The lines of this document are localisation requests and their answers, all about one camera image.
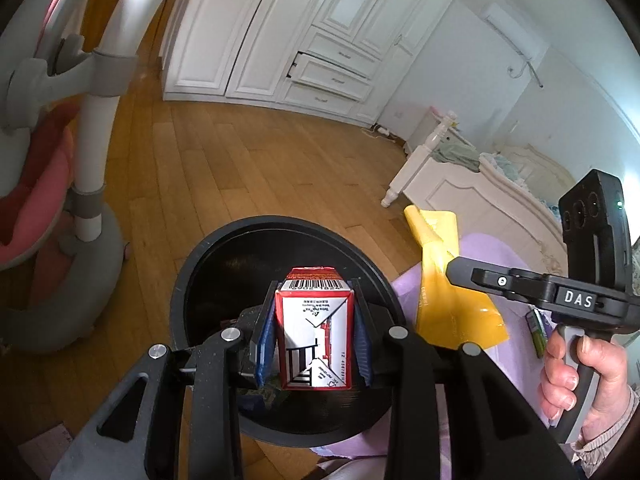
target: bed post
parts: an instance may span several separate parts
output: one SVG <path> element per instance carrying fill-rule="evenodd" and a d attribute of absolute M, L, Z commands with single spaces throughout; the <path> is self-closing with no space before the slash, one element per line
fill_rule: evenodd
<path fill-rule="evenodd" d="M 406 160 L 404 166 L 400 168 L 398 174 L 396 174 L 394 179 L 391 181 L 391 184 L 389 184 L 389 189 L 387 190 L 385 197 L 380 202 L 382 207 L 389 207 L 393 201 L 398 198 L 398 195 L 406 189 L 409 183 L 414 179 L 414 176 L 426 164 L 428 158 L 431 156 L 431 152 L 437 148 L 440 143 L 440 139 L 447 133 L 447 130 L 457 118 L 458 117 L 455 113 L 447 113 L 447 115 L 440 120 L 440 124 L 436 126 L 429 137 L 427 137 L 427 139 L 414 150 Z"/>

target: open drawer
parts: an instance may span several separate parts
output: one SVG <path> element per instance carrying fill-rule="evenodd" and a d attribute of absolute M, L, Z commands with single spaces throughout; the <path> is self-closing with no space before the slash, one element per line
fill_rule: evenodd
<path fill-rule="evenodd" d="M 297 83 L 286 85 L 282 102 L 342 116 L 348 116 L 353 105 L 356 104 L 350 98 Z"/>
<path fill-rule="evenodd" d="M 293 82 L 328 90 L 356 101 L 363 101 L 371 90 L 367 79 L 309 54 L 296 56 L 289 77 Z"/>
<path fill-rule="evenodd" d="M 373 78 L 380 65 L 380 60 L 371 54 L 317 27 L 309 27 L 300 52 L 325 59 L 368 79 Z"/>

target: hand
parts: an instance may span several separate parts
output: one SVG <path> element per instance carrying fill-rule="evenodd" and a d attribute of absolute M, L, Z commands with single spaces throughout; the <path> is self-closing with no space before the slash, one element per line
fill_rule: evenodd
<path fill-rule="evenodd" d="M 558 419 L 564 410 L 575 406 L 573 393 L 578 385 L 578 372 L 562 360 L 566 344 L 554 331 L 545 351 L 545 367 L 540 373 L 538 395 L 542 411 L 550 420 Z M 607 431 L 625 413 L 630 389 L 626 385 L 626 351 L 621 346 L 587 336 L 577 345 L 578 359 L 600 373 L 593 406 L 582 425 L 582 438 L 589 442 Z"/>

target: purple cloth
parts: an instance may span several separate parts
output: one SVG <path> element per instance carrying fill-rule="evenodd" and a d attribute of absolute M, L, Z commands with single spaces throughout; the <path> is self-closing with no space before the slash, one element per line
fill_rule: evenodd
<path fill-rule="evenodd" d="M 469 234 L 463 237 L 460 240 L 460 255 L 490 264 L 528 269 L 527 265 L 508 245 L 486 234 Z M 407 322 L 415 321 L 421 275 L 421 264 L 417 264 L 392 283 Z M 529 311 L 529 305 L 497 296 L 491 296 L 491 299 L 504 319 L 510 338 L 504 343 L 489 348 L 486 353 L 546 422 L 537 398 L 542 360 L 536 356 L 529 327 L 524 317 Z M 449 479 L 449 427 L 446 422 L 443 390 L 438 391 L 438 415 L 441 420 L 442 478 Z M 313 451 L 323 456 L 345 456 L 348 458 L 386 455 L 389 423 L 390 413 L 387 413 L 370 430 L 330 446 L 315 448 Z"/>

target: white wardrobe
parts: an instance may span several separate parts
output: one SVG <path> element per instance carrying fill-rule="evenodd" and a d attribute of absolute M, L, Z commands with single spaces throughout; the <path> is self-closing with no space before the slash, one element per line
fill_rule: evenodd
<path fill-rule="evenodd" d="M 452 0 L 177 0 L 164 98 L 370 125 Z"/>

